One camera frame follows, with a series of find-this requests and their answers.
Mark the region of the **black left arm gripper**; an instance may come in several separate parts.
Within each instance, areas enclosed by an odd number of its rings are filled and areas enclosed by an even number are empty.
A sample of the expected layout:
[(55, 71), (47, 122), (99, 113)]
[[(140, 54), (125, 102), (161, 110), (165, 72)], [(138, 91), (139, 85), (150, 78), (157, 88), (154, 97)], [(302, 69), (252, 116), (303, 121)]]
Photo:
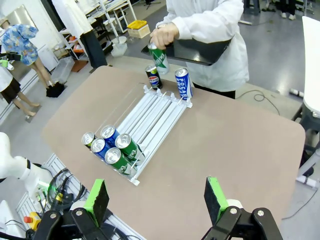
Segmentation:
[(22, 55), (16, 53), (16, 52), (5, 52), (0, 53), (0, 66), (1, 67), (7, 67), (8, 61), (21, 61)]

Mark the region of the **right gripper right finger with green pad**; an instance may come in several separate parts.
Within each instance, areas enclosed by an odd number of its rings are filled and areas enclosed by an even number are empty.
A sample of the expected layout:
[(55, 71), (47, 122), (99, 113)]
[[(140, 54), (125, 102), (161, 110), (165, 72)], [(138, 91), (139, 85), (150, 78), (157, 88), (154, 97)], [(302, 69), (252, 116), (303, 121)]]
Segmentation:
[(204, 200), (212, 227), (201, 240), (283, 240), (271, 211), (246, 211), (240, 201), (227, 199), (216, 177), (208, 176)]

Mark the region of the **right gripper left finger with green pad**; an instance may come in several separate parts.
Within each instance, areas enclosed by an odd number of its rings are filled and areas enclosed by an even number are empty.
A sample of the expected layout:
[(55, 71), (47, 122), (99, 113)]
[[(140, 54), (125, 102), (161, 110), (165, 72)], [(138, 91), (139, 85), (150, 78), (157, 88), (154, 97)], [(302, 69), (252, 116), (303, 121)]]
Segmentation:
[(83, 207), (44, 213), (32, 240), (109, 240), (101, 228), (109, 203), (104, 179), (96, 179)]

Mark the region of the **black plastic serving tray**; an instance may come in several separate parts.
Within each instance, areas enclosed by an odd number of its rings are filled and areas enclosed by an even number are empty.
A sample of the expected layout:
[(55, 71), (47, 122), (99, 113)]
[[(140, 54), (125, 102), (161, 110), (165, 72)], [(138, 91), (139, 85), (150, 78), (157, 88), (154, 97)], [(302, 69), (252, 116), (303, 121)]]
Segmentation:
[[(229, 47), (231, 39), (204, 43), (195, 39), (175, 39), (164, 49), (167, 59), (174, 59), (189, 63), (211, 66), (218, 61), (225, 50)], [(141, 50), (142, 53), (150, 55), (148, 44)]]

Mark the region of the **green soda can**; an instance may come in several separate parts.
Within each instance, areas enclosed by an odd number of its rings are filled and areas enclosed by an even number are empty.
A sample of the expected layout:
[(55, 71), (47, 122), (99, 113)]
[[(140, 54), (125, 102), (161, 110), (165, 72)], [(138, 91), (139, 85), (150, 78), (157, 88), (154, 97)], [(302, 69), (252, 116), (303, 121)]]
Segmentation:
[(104, 157), (106, 163), (117, 170), (120, 174), (134, 177), (137, 168), (117, 147), (110, 148)]
[(166, 51), (157, 48), (157, 46), (153, 42), (150, 42), (147, 47), (157, 68), (157, 71), (160, 74), (167, 74), (170, 71), (170, 66), (167, 59)]
[(123, 133), (115, 139), (115, 146), (120, 149), (123, 154), (132, 161), (135, 165), (141, 165), (146, 159), (145, 154), (139, 145), (132, 139), (132, 137)]

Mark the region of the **person's right forearm white sleeve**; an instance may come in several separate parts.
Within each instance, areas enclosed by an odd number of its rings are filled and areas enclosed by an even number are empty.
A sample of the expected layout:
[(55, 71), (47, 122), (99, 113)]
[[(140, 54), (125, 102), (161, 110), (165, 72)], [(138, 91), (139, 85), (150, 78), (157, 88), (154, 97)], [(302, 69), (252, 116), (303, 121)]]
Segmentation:
[(181, 40), (195, 39), (203, 43), (214, 43), (229, 40), (234, 35), (222, 16), (213, 11), (176, 17), (172, 23), (177, 27), (178, 38)]

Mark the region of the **person in white lab coat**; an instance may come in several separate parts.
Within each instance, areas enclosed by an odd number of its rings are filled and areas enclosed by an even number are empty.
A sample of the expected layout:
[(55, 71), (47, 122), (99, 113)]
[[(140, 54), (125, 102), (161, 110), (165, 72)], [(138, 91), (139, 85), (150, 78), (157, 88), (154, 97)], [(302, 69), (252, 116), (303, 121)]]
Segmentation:
[(190, 79), (196, 88), (235, 98), (236, 90), (249, 80), (246, 43), (239, 20), (244, 11), (242, 0), (166, 0), (167, 16), (158, 25), (172, 23), (177, 17), (190, 17), (205, 11), (220, 14), (233, 37), (222, 56), (210, 66), (188, 62)]

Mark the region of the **person's right hand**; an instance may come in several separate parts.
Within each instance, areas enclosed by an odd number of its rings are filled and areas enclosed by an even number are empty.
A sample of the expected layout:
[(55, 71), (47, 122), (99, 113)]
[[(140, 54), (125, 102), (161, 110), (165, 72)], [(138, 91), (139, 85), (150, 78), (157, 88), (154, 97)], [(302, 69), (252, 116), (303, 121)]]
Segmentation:
[(175, 38), (179, 37), (179, 29), (170, 22), (160, 28), (156, 28), (150, 34), (150, 42), (160, 50), (165, 50), (166, 46), (171, 44)]

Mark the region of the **mannequin in black skirt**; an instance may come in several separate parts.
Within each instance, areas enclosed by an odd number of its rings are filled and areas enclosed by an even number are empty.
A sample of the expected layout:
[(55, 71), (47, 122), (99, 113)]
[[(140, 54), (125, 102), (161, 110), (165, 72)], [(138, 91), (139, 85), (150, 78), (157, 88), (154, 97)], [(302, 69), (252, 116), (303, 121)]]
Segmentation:
[(18, 109), (22, 110), (28, 117), (33, 117), (36, 112), (25, 107), (20, 100), (30, 107), (37, 108), (39, 103), (30, 101), (22, 92), (20, 83), (11, 75), (9, 70), (0, 66), (0, 94), (8, 104), (13, 103)]

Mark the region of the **mannequin in blue floral shirt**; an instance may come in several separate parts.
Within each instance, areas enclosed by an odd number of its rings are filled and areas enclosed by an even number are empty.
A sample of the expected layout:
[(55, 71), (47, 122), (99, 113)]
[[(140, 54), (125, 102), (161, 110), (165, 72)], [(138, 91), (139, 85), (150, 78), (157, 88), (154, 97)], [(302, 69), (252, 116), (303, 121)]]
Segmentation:
[(51, 85), (51, 75), (48, 73), (41, 61), (36, 46), (30, 41), (35, 38), (38, 29), (31, 25), (15, 24), (11, 25), (9, 20), (0, 20), (0, 28), (4, 29), (2, 45), (7, 52), (17, 52), (22, 56), (21, 62), (35, 70), (37, 76), (46, 89)]

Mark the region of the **blue Pocari Sweat can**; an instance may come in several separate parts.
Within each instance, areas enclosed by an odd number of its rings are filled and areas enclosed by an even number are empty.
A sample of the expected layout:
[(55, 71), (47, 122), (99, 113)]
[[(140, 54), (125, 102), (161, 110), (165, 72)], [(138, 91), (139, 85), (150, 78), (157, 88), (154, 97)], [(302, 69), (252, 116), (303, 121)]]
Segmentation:
[(102, 161), (105, 161), (105, 155), (106, 152), (110, 149), (111, 147), (106, 143), (104, 138), (96, 138), (93, 140), (91, 143), (91, 151), (92, 153), (97, 156), (99, 159)]
[(116, 147), (116, 139), (120, 135), (114, 125), (106, 125), (100, 131), (100, 136), (110, 147)]
[(186, 68), (179, 68), (175, 71), (175, 80), (177, 83), (180, 97), (183, 100), (191, 99), (193, 96), (189, 72)]

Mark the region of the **clear plastic storage bin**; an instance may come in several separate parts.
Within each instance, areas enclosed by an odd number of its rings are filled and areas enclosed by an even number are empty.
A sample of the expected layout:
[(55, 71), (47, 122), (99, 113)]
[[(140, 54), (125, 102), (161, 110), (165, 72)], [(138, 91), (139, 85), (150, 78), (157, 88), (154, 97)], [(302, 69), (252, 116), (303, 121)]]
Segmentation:
[(60, 59), (51, 75), (53, 83), (66, 83), (74, 64), (75, 61), (71, 56)]

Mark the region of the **yellow emergency stop button box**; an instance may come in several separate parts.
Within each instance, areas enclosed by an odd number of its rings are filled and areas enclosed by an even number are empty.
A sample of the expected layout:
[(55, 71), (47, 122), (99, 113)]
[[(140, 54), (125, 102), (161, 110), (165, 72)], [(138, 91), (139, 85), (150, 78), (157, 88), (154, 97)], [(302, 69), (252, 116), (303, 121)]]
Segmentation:
[(23, 217), (23, 221), (29, 225), (29, 227), (36, 231), (41, 222), (41, 217), (37, 212), (32, 211), (28, 216)]

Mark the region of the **orange box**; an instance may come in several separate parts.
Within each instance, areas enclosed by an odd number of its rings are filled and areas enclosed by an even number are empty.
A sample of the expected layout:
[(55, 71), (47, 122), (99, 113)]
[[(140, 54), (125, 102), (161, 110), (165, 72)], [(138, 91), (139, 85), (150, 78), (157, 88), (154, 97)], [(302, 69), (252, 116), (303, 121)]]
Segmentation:
[(73, 47), (73, 51), (75, 53), (84, 53), (84, 49), (82, 48), (81, 44), (79, 43), (78, 39), (75, 36), (70, 36), (68, 43), (71, 44)]

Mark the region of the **brown cardboard sheet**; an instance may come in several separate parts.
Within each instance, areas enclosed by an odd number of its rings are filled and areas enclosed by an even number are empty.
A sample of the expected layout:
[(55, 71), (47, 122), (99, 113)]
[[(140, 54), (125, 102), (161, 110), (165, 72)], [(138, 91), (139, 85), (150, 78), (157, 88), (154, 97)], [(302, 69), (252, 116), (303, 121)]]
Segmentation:
[(72, 72), (78, 73), (88, 64), (87, 60), (74, 60), (74, 65), (71, 69)]

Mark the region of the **bystander in white coat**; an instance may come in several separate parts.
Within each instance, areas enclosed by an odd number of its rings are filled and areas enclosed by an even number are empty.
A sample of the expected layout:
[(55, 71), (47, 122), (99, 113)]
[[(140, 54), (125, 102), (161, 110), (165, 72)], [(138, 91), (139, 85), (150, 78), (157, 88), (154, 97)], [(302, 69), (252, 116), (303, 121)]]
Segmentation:
[(51, 1), (66, 29), (81, 41), (91, 66), (94, 69), (106, 66), (108, 63), (93, 27), (75, 0)]

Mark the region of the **white pipe foot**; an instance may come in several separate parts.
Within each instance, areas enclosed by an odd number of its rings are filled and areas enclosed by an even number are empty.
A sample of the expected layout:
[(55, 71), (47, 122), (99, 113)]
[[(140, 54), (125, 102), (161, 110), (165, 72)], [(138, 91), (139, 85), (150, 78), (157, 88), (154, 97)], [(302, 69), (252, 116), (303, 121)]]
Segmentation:
[(306, 177), (306, 176), (304, 176), (304, 175), (301, 175), (301, 176), (298, 176), (297, 178), (296, 178), (296, 181), (297, 182), (300, 182), (300, 183), (302, 183), (302, 184), (304, 184), (304, 185), (306, 185), (306, 186), (308, 186), (308, 187), (311, 187), (311, 188), (313, 188), (313, 189), (318, 189), (319, 188), (319, 186), (320, 186), (320, 182), (318, 182), (318, 181), (316, 181), (316, 180), (314, 180), (314, 179), (311, 179), (311, 178), (309, 178), (309, 177)]

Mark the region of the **clear acrylic can dispenser rack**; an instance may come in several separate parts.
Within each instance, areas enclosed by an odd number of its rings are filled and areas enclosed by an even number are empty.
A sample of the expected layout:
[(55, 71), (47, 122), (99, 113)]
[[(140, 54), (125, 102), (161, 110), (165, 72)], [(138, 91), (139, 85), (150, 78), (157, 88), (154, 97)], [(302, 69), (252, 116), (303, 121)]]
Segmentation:
[(139, 145), (145, 155), (141, 165), (133, 165), (137, 169), (135, 176), (120, 174), (135, 186), (139, 185), (138, 177), (143, 172), (153, 155), (165, 140), (171, 129), (187, 108), (193, 106), (191, 99), (183, 100), (172, 91), (154, 90), (139, 84), (111, 108), (102, 106), (98, 112), (104, 117), (100, 126), (93, 132), (96, 139), (101, 137), (101, 129), (113, 125), (119, 134), (128, 134)]

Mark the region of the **black table base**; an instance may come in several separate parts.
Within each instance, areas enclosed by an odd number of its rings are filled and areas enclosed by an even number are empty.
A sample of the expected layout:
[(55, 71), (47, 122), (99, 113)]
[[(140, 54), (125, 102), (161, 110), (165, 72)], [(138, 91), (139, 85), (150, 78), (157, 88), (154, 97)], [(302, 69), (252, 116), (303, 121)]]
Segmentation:
[(320, 161), (320, 114), (314, 113), (304, 103), (302, 103), (291, 120), (295, 122), (297, 119), (300, 119), (299, 124), (303, 127), (305, 133), (312, 130), (319, 134), (319, 141), (315, 147), (306, 143), (304, 144), (303, 150), (312, 153), (312, 155), (306, 161), (301, 159), (301, 164), (297, 174), (297, 176), (300, 177)]

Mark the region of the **white metal shelf rack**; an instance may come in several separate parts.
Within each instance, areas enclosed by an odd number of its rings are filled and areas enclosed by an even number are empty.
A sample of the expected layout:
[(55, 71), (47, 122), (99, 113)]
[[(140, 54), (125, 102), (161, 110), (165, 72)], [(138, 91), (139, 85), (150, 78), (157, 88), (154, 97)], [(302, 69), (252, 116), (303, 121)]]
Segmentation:
[(131, 0), (87, 0), (84, 13), (87, 17), (98, 19), (105, 17), (103, 25), (118, 37), (124, 34), (128, 25), (137, 20)]

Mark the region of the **yellow crate on wooden box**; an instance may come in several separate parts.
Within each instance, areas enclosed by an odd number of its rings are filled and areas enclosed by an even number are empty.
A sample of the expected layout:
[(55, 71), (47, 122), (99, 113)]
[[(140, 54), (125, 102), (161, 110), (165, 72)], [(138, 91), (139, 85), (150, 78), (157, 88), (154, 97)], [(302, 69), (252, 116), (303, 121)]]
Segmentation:
[(148, 36), (151, 31), (146, 20), (135, 20), (127, 26), (127, 31), (130, 37), (142, 39)]

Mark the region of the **white side table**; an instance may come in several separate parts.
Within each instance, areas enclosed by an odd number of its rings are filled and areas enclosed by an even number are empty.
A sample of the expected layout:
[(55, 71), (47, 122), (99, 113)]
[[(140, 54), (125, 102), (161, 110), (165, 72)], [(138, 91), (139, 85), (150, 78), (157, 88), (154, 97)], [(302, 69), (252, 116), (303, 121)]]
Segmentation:
[(305, 51), (303, 102), (320, 117), (320, 21), (302, 17)]

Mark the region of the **aluminium rail base frame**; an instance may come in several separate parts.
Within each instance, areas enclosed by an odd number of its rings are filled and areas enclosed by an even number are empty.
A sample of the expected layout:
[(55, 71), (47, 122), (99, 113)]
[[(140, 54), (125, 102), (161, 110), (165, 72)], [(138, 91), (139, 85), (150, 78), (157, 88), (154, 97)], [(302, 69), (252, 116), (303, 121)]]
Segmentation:
[[(44, 168), (48, 169), (53, 176), (66, 167), (55, 153), (51, 155), (49, 160), (47, 160), (43, 166)], [(76, 195), (79, 193), (80, 187), (80, 181), (75, 176), (72, 176), (68, 182), (67, 191)], [(31, 212), (39, 213), (42, 209), (40, 204), (36, 200), (30, 198), (29, 193), (26, 192), (21, 197), (21, 200), (17, 204), (15, 210), (17, 215), (23, 221), (24, 216), (28, 216)], [(121, 230), (129, 240), (147, 240), (113, 213), (106, 219), (105, 223)]]

